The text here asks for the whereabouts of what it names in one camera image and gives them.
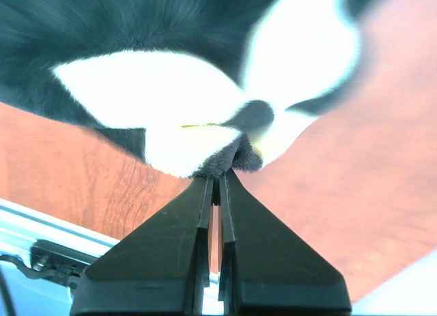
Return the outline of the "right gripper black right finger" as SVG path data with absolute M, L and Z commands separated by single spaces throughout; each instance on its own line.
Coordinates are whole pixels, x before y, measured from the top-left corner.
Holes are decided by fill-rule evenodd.
M 226 313 L 349 313 L 342 274 L 258 201 L 233 171 L 219 182 Z

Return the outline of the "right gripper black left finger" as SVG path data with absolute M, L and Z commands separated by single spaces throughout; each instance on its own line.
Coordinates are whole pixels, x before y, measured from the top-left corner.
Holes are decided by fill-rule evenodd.
M 82 273 L 73 315 L 200 315 L 214 182 L 186 190 Z

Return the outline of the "black floral plush pillowcase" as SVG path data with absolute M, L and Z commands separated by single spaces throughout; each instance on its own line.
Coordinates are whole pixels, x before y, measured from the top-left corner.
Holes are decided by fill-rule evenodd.
M 372 0 L 1 0 L 1 102 L 175 177 L 254 172 L 336 105 Z

